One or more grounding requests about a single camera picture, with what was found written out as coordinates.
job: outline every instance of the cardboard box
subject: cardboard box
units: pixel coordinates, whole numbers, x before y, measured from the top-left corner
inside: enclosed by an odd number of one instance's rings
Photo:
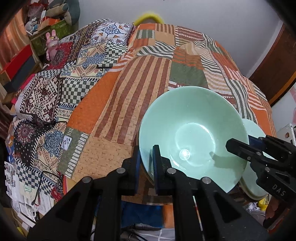
[[[46,28],[47,26],[54,25],[59,21],[60,21],[59,19],[48,18],[38,25],[38,31]]]

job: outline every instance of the bowl rim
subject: bowl rim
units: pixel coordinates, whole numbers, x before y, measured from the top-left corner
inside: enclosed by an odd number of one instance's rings
[[[246,125],[245,125],[245,122],[247,122],[247,123],[251,123],[251,125],[254,125],[254,126],[258,126],[258,127],[259,127],[258,131],[261,131],[262,134],[266,136],[265,132],[264,132],[264,131],[261,129],[261,127],[260,127],[258,124],[256,124],[254,121],[249,120],[249,119],[247,119],[247,118],[242,118],[242,121],[243,121],[243,123],[244,123],[244,126],[246,126]],[[263,199],[264,197],[266,197],[266,196],[268,195],[268,192],[266,192],[265,195],[261,195],[261,196],[258,196],[258,195],[256,195],[256,194],[254,194],[254,193],[249,189],[249,187],[248,187],[248,185],[247,185],[247,183],[246,183],[246,180],[244,179],[243,176],[242,176],[241,179],[239,180],[239,184],[240,184],[240,187],[242,188],[242,190],[245,192],[245,194],[246,194],[249,198],[251,198],[251,199],[253,199],[253,200],[259,201],[259,200]]]
[[[174,92],[176,92],[176,91],[180,91],[181,89],[196,89],[196,90],[202,90],[202,91],[207,91],[207,92],[209,92],[209,93],[214,93],[215,95],[217,95],[217,96],[219,96],[219,98],[222,100],[222,101],[224,101],[225,103],[227,103],[228,105],[230,105],[233,109],[234,109],[234,111],[235,111],[235,115],[240,119],[240,124],[241,124],[241,126],[244,128],[244,130],[245,130],[245,137],[246,137],[246,142],[247,142],[247,144],[249,144],[249,138],[248,138],[248,134],[247,134],[247,131],[246,131],[246,128],[245,128],[245,126],[244,126],[244,123],[243,123],[243,121],[242,121],[242,118],[241,118],[241,116],[240,116],[240,114],[239,114],[239,112],[235,109],[235,107],[227,100],[227,99],[225,99],[224,97],[222,97],[221,95],[219,95],[218,93],[216,93],[215,91],[212,91],[212,90],[210,90],[210,89],[207,89],[207,88],[204,88],[204,87],[200,87],[200,86],[182,86],[182,87],[177,87],[177,88],[175,88],[175,89],[173,89],[173,90],[168,90],[168,91],[166,91],[165,93],[163,93],[162,95],[160,95],[159,97],[157,97],[153,102],[152,102],[152,104],[148,107],[148,109],[147,109],[147,111],[145,112],[145,114],[144,114],[144,116],[143,116],[143,118],[142,118],[142,120],[141,120],[141,123],[140,123],[140,128],[139,128],[139,138],[138,138],[138,142],[139,142],[139,151],[140,151],[140,156],[141,156],[141,159],[142,159],[142,163],[143,163],[143,167],[144,167],[144,169],[145,169],[145,171],[146,171],[146,173],[148,174],[148,176],[150,177],[150,179],[154,182],[154,175],[150,175],[150,173],[148,172],[148,170],[147,170],[147,168],[146,168],[146,166],[145,166],[145,163],[143,162],[143,157],[142,157],[142,151],[141,151],[141,146],[140,146],[140,142],[141,142],[141,130],[143,129],[143,120],[145,119],[145,118],[147,118],[147,115],[149,115],[149,109],[151,110],[152,109],[152,107],[154,106],[154,105],[156,105],[161,99],[163,99],[163,98],[165,98],[167,95],[168,95],[168,93],[174,93]]]

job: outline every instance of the bed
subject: bed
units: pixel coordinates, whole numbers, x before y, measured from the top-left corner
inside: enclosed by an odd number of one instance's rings
[[[106,176],[131,157],[149,105],[187,85],[220,94],[242,118],[276,136],[264,94],[217,41],[168,24],[132,29],[106,19],[90,23],[62,39],[49,68],[23,87],[15,105],[19,120],[7,137],[21,182],[33,188],[41,182],[41,190],[59,200],[82,177]],[[171,203],[155,195],[143,168],[138,194],[122,199]]]

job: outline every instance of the yellow object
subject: yellow object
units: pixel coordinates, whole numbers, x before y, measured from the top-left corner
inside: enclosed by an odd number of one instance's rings
[[[141,17],[139,17],[136,21],[134,21],[133,24],[135,26],[138,26],[138,25],[140,25],[140,23],[142,23],[143,21],[145,21],[147,19],[153,19],[157,23],[164,23],[162,18],[160,16],[158,16],[157,14],[147,12],[147,13],[144,13]]]
[[[22,235],[24,235],[24,236],[25,236],[24,232],[21,230],[21,228],[20,228],[20,227],[17,227],[17,229],[18,229],[18,231],[20,231],[20,233],[21,233]]]
[[[258,207],[260,208],[261,211],[265,211],[267,206],[268,206],[268,196],[266,196],[265,198],[261,199],[259,202],[258,202]]]

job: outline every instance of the checkered pattern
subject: checkered pattern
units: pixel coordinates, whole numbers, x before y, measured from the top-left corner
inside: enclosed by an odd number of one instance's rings
[[[65,80],[62,86],[60,103],[79,104],[82,97],[95,85],[95,81],[89,80]]]
[[[35,76],[42,76],[46,78],[52,78],[56,75],[58,75],[62,70],[61,69],[50,69],[50,70],[44,70],[39,73],[37,73]]]
[[[28,187],[37,189],[39,182],[41,182],[40,189],[44,191],[45,194],[50,195],[54,185],[46,180],[45,176],[40,179],[41,173],[24,166],[21,162],[16,161],[17,164],[17,175],[20,182],[26,184]]]
[[[98,63],[98,67],[112,68],[121,55],[128,51],[128,47],[122,44],[115,44],[107,41],[105,45],[105,58]]]
[[[70,68],[70,67],[72,67],[74,65],[75,65],[75,61],[68,62],[68,63],[66,63],[64,65],[64,67],[62,68],[62,70],[68,69],[68,68]]]
[[[102,24],[102,23],[105,23],[105,22],[110,23],[110,22],[113,22],[113,20],[109,19],[109,18],[102,18],[102,19],[98,19],[98,20],[96,20],[96,21],[94,21],[94,22],[92,22],[90,24]]]

